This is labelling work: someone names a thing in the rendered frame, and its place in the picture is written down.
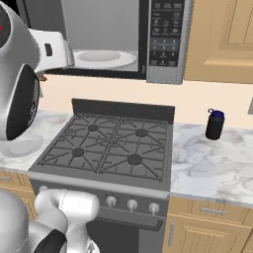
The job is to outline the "grey gas hob oven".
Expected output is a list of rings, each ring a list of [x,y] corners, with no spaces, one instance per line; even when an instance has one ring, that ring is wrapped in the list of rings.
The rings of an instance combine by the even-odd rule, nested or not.
[[[91,193],[100,200],[97,217],[166,224],[175,108],[87,99],[72,107],[73,117],[29,169],[33,189]],[[134,211],[128,200],[137,201]],[[151,203],[159,205],[156,215]]]

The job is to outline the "light wood base cupboard door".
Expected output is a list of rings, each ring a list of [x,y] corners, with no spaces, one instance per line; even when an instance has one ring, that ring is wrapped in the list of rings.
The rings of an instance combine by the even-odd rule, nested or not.
[[[36,195],[33,190],[24,190],[18,188],[7,188],[0,186],[0,189],[7,190],[17,195],[24,203],[27,208],[29,220],[34,220],[37,217],[37,212],[34,207]]]
[[[172,245],[168,247],[171,221]],[[162,253],[241,253],[252,228],[183,215],[167,215]]]
[[[251,231],[241,253],[253,253],[253,230]]]

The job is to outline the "white microwave turntable plate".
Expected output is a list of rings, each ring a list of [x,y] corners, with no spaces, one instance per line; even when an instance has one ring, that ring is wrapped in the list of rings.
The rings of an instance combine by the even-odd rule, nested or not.
[[[85,69],[114,69],[131,65],[137,57],[129,52],[116,50],[74,51],[75,66]]]

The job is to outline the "open grey microwave oven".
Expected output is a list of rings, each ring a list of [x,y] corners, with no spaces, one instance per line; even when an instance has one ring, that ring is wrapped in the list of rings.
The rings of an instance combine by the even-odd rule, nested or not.
[[[114,69],[57,69],[58,75],[183,82],[192,0],[15,0],[35,30],[61,32],[73,52],[116,50],[137,57]]]

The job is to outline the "black jar with blue lid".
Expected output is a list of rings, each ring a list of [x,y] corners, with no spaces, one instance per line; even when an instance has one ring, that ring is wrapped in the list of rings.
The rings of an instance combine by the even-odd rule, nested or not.
[[[210,113],[207,129],[206,138],[210,140],[218,140],[221,136],[223,124],[224,124],[224,112],[214,109],[208,109]]]

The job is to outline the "light wood drawer front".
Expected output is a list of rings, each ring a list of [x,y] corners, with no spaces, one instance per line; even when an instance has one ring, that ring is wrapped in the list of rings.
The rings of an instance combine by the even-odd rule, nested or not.
[[[27,174],[8,172],[5,170],[0,170],[0,177],[9,177],[10,181],[0,181],[0,186],[7,188],[18,188],[24,190],[32,190],[32,184],[30,178]]]
[[[253,227],[253,208],[171,197],[168,212]]]

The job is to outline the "light wood wall cupboard door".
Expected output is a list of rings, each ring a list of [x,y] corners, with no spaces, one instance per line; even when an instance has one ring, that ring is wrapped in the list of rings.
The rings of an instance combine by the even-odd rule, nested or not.
[[[253,84],[253,0],[195,0],[186,80]]]

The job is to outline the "dark oven door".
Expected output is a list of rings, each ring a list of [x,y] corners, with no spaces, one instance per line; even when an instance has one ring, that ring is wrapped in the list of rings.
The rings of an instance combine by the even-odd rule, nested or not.
[[[154,219],[148,225],[155,225],[157,220],[163,220],[159,231],[96,219],[87,223],[87,230],[100,253],[162,253],[165,219]]]

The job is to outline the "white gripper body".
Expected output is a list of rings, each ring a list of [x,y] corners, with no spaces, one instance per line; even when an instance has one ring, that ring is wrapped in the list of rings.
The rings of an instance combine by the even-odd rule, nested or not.
[[[64,47],[65,47],[65,52],[67,55],[68,67],[73,67],[75,65],[74,54],[71,49],[71,46],[69,45],[68,41],[66,41],[66,40],[64,40]]]

